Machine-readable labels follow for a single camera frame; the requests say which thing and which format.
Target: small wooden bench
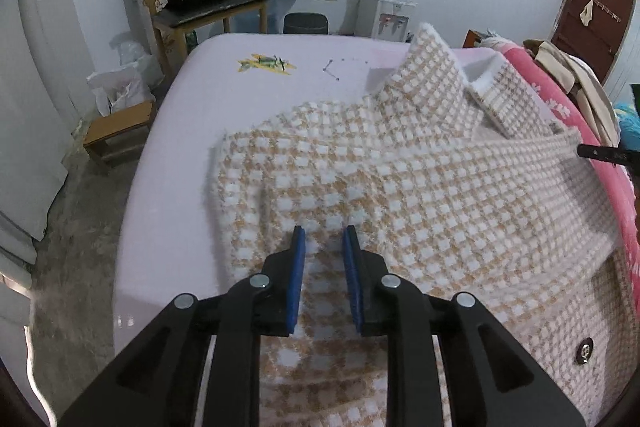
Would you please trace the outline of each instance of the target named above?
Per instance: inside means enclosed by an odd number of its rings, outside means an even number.
[[[114,149],[107,143],[108,139],[141,127],[147,127],[151,130],[151,125],[154,123],[155,118],[156,104],[150,100],[133,107],[127,107],[109,116],[103,116],[95,120],[89,127],[82,144],[89,156],[98,165],[106,166],[116,156],[141,150],[145,146],[145,141],[143,141],[125,148]]]

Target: blue gripper pad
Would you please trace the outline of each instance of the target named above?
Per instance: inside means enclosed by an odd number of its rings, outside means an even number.
[[[289,334],[293,333],[298,323],[298,310],[300,309],[300,292],[302,290],[302,274],[305,269],[305,229],[295,227],[291,238],[290,249],[293,251],[289,284],[287,285],[287,317],[286,325]]]
[[[349,302],[351,307],[351,317],[356,325],[358,333],[362,333],[362,288],[360,286],[360,276],[358,267],[353,256],[353,248],[360,248],[359,245],[351,244],[351,237],[347,227],[342,234],[342,259],[344,261],[344,274],[347,277],[347,288],[349,290]]]

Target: bed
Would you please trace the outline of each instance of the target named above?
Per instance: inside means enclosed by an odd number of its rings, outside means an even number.
[[[212,149],[225,131],[309,100],[355,102],[385,80],[407,49],[342,36],[226,34],[190,55],[162,104],[129,193],[114,284],[117,353],[176,295],[206,298],[227,290],[206,196]],[[493,51],[456,54],[472,70]],[[283,71],[278,62],[272,70],[267,56],[290,66]],[[249,63],[244,71],[240,61]]]

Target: yellow airplane graphic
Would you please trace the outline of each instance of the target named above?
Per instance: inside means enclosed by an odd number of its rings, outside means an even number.
[[[287,70],[295,70],[296,67],[288,60],[283,60],[280,57],[268,57],[267,55],[257,55],[253,53],[253,58],[244,58],[238,60],[240,64],[239,72],[248,71],[251,68],[257,68],[259,70],[271,71],[278,74],[291,74]]]

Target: houndstooth fabric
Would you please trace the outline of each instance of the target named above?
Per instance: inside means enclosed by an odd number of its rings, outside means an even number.
[[[232,279],[258,271],[295,225],[307,237],[296,331],[262,340],[263,425],[384,425],[385,339],[353,326],[340,251],[347,225],[423,292],[478,296],[589,425],[619,396],[638,328],[616,220],[575,153],[577,132],[545,124],[518,83],[504,61],[466,87],[425,25],[376,95],[308,103],[226,137],[213,190]],[[485,113],[510,139],[472,140]],[[585,337],[594,355],[578,366]]]

